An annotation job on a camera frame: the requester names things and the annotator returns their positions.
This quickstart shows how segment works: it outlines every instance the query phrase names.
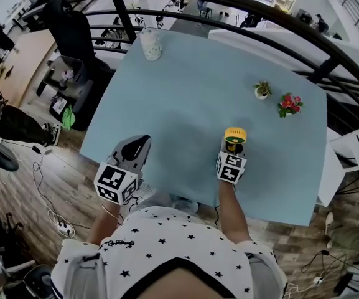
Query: blue tabletop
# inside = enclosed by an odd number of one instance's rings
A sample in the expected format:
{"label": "blue tabletop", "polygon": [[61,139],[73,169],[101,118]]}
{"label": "blue tabletop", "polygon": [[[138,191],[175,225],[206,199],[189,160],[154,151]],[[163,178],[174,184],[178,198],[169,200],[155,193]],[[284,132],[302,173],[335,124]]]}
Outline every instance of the blue tabletop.
{"label": "blue tabletop", "polygon": [[[225,130],[247,131],[246,169],[236,195],[247,216],[309,225],[322,175],[325,92],[268,60],[216,41],[159,31],[162,56],[146,60],[135,41],[110,82],[81,154],[105,161],[116,144],[148,134],[144,180],[160,191],[218,205],[215,161]],[[273,95],[258,100],[267,80]],[[299,95],[300,114],[279,118],[281,95]]]}

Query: potted plant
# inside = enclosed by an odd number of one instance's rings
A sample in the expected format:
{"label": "potted plant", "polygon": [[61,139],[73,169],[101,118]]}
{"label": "potted plant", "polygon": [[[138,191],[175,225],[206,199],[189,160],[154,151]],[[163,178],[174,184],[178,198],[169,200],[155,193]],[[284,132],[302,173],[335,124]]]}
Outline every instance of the potted plant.
{"label": "potted plant", "polygon": [[260,83],[254,85],[254,88],[255,96],[258,100],[264,100],[272,95],[271,87],[267,81],[260,81]]}
{"label": "potted plant", "polygon": [[291,93],[287,93],[281,97],[281,102],[277,106],[279,107],[279,116],[285,118],[288,115],[301,112],[301,107],[304,104],[301,102],[301,97],[294,97]]}

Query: white shirt with black stars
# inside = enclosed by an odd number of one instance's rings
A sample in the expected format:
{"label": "white shirt with black stars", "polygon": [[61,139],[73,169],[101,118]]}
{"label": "white shirt with black stars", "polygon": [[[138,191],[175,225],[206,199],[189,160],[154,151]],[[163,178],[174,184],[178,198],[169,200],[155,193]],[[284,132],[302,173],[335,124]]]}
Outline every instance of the white shirt with black stars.
{"label": "white shirt with black stars", "polygon": [[234,244],[199,218],[148,207],[130,214],[100,247],[64,240],[52,287],[57,298],[136,298],[165,274],[184,268],[223,298],[252,299],[249,258],[272,271],[279,289],[272,299],[282,298],[287,279],[269,247]]}

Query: white chair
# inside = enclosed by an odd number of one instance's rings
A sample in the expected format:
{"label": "white chair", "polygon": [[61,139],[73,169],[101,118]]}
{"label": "white chair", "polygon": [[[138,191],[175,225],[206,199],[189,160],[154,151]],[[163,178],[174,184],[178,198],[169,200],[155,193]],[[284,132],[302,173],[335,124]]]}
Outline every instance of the white chair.
{"label": "white chair", "polygon": [[[317,203],[327,207],[341,185],[346,173],[359,171],[359,130],[339,136],[327,129],[326,152]],[[344,168],[337,155],[350,159],[354,167]]]}

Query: sleeve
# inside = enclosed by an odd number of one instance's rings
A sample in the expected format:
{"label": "sleeve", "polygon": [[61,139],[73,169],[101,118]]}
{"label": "sleeve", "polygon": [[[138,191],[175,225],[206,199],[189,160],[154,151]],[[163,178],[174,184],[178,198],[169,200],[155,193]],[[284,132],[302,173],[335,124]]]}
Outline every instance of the sleeve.
{"label": "sleeve", "polygon": [[287,277],[284,274],[283,270],[277,263],[276,256],[272,248],[264,245],[260,242],[255,241],[246,241],[240,242],[236,245],[236,248],[242,252],[244,252],[247,257],[256,257],[263,261],[274,274],[276,281],[279,286],[283,289],[283,293],[280,298],[283,296],[284,291],[287,287]]}
{"label": "sleeve", "polygon": [[[98,293],[103,260],[99,254],[98,246],[80,242],[73,239],[65,239],[62,243],[56,265],[52,270],[52,289],[56,298],[73,298],[74,293],[94,291]],[[86,293],[81,293],[75,298],[86,298]]]}

